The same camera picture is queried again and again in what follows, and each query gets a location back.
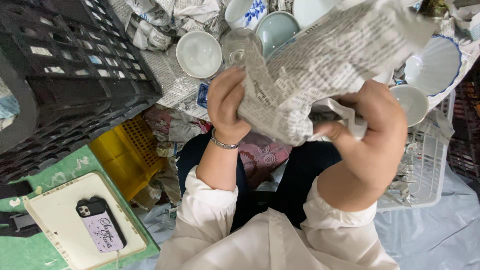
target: smartphone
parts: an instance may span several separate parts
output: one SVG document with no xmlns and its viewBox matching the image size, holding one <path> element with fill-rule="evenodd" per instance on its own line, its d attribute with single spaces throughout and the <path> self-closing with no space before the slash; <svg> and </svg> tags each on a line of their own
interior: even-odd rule
<svg viewBox="0 0 480 270">
<path fill-rule="evenodd" d="M 96 196 L 79 200 L 76 211 L 100 253 L 119 250 L 127 245 L 106 200 Z"/>
</svg>

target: bracelet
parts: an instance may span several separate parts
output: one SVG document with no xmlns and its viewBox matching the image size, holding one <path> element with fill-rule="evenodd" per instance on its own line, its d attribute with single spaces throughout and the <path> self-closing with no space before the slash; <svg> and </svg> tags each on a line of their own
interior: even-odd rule
<svg viewBox="0 0 480 270">
<path fill-rule="evenodd" d="M 240 145 L 240 142 L 237 142 L 237 144 L 234 144 L 234 145 L 226 145 L 226 144 L 222 144 L 221 142 L 219 142 L 215 138 L 215 128 L 213 128 L 213 130 L 212 130 L 212 141 L 213 141 L 214 144 L 220 146 L 223 149 L 235 149 L 235 148 L 238 148 L 239 145 Z"/>
</svg>

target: dark pants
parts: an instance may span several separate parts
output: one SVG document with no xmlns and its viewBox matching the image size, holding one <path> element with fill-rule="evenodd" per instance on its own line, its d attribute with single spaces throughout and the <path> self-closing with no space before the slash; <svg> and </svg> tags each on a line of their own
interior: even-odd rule
<svg viewBox="0 0 480 270">
<path fill-rule="evenodd" d="M 182 196 L 185 192 L 187 174 L 200 163 L 210 138 L 211 130 L 188 141 L 179 153 L 177 167 Z M 340 160 L 339 152 L 331 143 L 306 142 L 300 147 L 293 148 L 282 181 L 267 206 L 284 213 L 292 225 L 300 228 L 300 223 L 306 219 L 303 204 L 313 180 Z M 248 189 L 248 179 L 240 155 L 237 158 L 237 187 L 239 195 L 231 231 L 243 226 L 253 216 L 266 209 L 265 206 L 258 205 L 254 192 Z"/>
</svg>

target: drinking glass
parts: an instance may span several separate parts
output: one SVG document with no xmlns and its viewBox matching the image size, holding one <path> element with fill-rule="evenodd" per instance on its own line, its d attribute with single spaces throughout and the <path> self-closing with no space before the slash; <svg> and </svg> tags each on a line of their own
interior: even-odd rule
<svg viewBox="0 0 480 270">
<path fill-rule="evenodd" d="M 227 67 L 245 66 L 245 48 L 248 44 L 255 44 L 262 54 L 262 41 L 257 34 L 248 28 L 231 30 L 220 42 L 222 55 Z"/>
</svg>

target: green surface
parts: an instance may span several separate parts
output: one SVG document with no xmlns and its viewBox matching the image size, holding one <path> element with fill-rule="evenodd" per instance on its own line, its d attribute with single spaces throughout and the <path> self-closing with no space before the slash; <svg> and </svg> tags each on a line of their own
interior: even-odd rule
<svg viewBox="0 0 480 270">
<path fill-rule="evenodd" d="M 133 220 L 139 225 L 148 240 L 146 250 L 133 254 L 127 258 L 120 260 L 119 266 L 126 266 L 133 262 L 151 257 L 159 252 L 159 248 L 153 241 L 151 235 L 146 231 L 145 227 L 138 220 L 137 216 L 132 212 L 130 205 L 123 198 L 117 186 L 108 177 L 103 170 L 102 165 L 97 161 L 88 146 L 84 146 L 73 152 L 57 164 L 42 171 L 35 176 L 26 176 L 32 186 L 34 192 L 28 195 L 28 198 L 37 196 L 35 189 L 42 187 L 42 193 L 46 192 L 58 185 L 68 182 L 72 179 L 85 175 L 89 172 L 101 172 L 108 183 L 112 186 L 115 194 L 120 198 L 124 207 L 128 210 Z M 23 212 L 25 207 L 23 202 L 18 206 L 11 206 L 10 201 L 17 198 L 7 198 L 0 200 L 0 211 L 3 212 Z M 0 237 L 0 269 L 17 269 L 17 270 L 67 270 L 70 269 L 68 264 L 62 258 L 60 253 L 55 249 L 52 243 L 43 233 L 38 233 L 29 238 L 20 237 Z M 115 262 L 100 267 L 98 269 L 109 270 L 116 269 Z"/>
</svg>

